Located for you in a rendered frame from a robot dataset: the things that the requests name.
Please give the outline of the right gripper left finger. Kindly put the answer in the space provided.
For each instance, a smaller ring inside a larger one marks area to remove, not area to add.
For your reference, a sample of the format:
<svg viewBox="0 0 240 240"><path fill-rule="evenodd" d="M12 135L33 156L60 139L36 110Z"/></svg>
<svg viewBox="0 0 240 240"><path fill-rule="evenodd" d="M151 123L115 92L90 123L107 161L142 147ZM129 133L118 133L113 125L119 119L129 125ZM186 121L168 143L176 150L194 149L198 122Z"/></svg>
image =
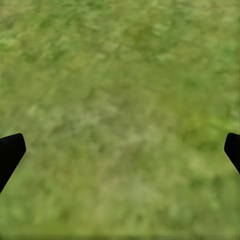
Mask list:
<svg viewBox="0 0 240 240"><path fill-rule="evenodd" d="M0 138L0 193L26 153L22 133Z"/></svg>

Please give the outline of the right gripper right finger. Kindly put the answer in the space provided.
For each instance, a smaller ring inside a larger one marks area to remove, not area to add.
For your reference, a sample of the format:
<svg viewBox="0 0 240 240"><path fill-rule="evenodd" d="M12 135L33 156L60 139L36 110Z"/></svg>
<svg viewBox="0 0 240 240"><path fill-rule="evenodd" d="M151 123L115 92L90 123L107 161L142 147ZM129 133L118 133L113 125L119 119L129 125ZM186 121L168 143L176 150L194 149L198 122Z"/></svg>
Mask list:
<svg viewBox="0 0 240 240"><path fill-rule="evenodd" d="M227 135L224 151L240 173L240 135L229 133Z"/></svg>

